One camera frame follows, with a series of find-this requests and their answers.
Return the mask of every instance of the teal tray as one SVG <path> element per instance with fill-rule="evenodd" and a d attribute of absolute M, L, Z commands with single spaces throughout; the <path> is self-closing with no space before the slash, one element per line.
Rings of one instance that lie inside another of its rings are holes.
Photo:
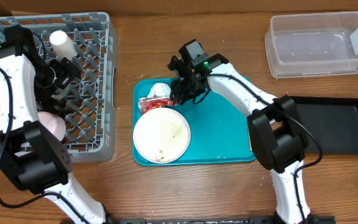
<path fill-rule="evenodd" d="M 171 84 L 174 78 L 142 80 L 134 88 L 132 130 L 141 113 L 138 99 L 146 97 L 155 83 Z M 190 125 L 191 140 L 186 152 L 168 164 L 156 164 L 144 159 L 132 143 L 132 153 L 137 163 L 143 166 L 169 166 L 192 164 L 221 164 L 228 162 L 251 162 L 255 160 L 249 147 L 247 119 L 225 98 L 216 93 L 199 104 L 187 101 L 181 106 L 172 106 L 181 113 Z"/>

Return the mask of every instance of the red wrapper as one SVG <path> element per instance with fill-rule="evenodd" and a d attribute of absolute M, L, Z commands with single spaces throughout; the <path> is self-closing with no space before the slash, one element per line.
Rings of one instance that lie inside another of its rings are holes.
<path fill-rule="evenodd" d="M 153 98 L 140 98 L 139 108 L 142 114 L 154 108 L 161 108 L 166 106 L 175 106 L 176 101 L 171 100 L 169 97 L 153 97 Z"/>

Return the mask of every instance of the white plate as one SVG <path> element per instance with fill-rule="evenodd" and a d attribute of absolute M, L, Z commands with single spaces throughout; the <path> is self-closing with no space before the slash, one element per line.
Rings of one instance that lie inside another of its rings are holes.
<path fill-rule="evenodd" d="M 143 158 L 165 164 L 185 153 L 190 136 L 189 124 L 179 112 L 170 108 L 156 108 L 139 118 L 133 140 Z"/>

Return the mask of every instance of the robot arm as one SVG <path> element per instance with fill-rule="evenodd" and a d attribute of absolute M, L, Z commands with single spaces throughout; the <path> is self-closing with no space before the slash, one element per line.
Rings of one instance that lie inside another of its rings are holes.
<path fill-rule="evenodd" d="M 296 199 L 293 173 L 303 165 L 304 150 L 308 144 L 306 134 L 274 113 L 274 110 L 267 108 L 237 81 L 209 74 L 225 74 L 239 79 L 263 100 L 300 121 L 295 103 L 288 96 L 276 99 L 275 96 L 258 89 L 238 74 L 222 55 L 209 57 L 196 40 L 185 44 L 179 53 L 182 59 L 173 56 L 168 64 L 168 68 L 175 71 L 179 77 L 171 85 L 173 100 L 181 105 L 209 88 L 225 97 L 246 116 L 252 150 L 258 161 L 272 175 L 277 196 L 277 216 L 284 223 L 301 223 L 303 219 Z M 270 123 L 275 120 L 283 121 L 284 126 L 273 131 Z M 306 204 L 301 171 L 298 173 L 297 185 L 303 214 L 307 217 L 310 209 Z"/>
<path fill-rule="evenodd" d="M 238 74 L 238 72 L 230 63 L 224 63 L 212 69 L 211 74 L 230 74 L 244 82 L 252 89 L 252 91 L 258 93 L 268 103 L 274 103 L 273 99 L 276 98 L 275 96 L 265 93 L 264 91 L 251 84 L 251 82 Z M 231 80 L 230 78 L 208 77 L 207 80 L 211 91 L 225 97 L 246 117 L 251 115 L 254 110 L 262 110 L 266 107 L 266 105 L 258 101 L 243 86 L 241 86 L 238 82 Z M 287 166 L 282 173 L 278 173 L 274 169 L 270 170 L 277 198 L 277 215 L 285 223 L 302 222 L 302 216 L 296 201 L 295 183 L 293 181 L 292 175 L 295 173 L 295 170 L 302 165 L 303 161 L 296 161 Z M 306 204 L 301 172 L 302 170 L 298 173 L 299 178 L 297 184 L 303 213 L 305 216 L 307 216 L 310 214 L 310 209 Z"/>
<path fill-rule="evenodd" d="M 13 86 L 13 116 L 9 146 L 4 149 L 0 169 L 19 190 L 30 190 L 58 205 L 75 223 L 112 223 L 103 205 L 93 200 L 71 173 L 67 148 L 39 121 L 36 102 L 52 109 L 50 97 L 58 88 L 65 88 L 80 71 L 70 61 L 40 60 L 32 33 L 14 26 L 5 30 L 7 42 L 0 44 L 0 68 L 10 77 Z M 0 72 L 0 150 L 8 124 L 9 102 L 6 81 Z M 34 151 L 16 154 L 21 144 L 29 142 Z M 62 197 L 78 212 L 62 200 Z"/>

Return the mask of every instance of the black tray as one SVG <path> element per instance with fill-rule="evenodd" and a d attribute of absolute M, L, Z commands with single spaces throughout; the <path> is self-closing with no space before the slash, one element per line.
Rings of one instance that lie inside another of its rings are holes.
<path fill-rule="evenodd" d="M 324 154 L 358 154 L 358 99 L 291 96 Z M 306 152 L 318 152 L 309 138 Z"/>

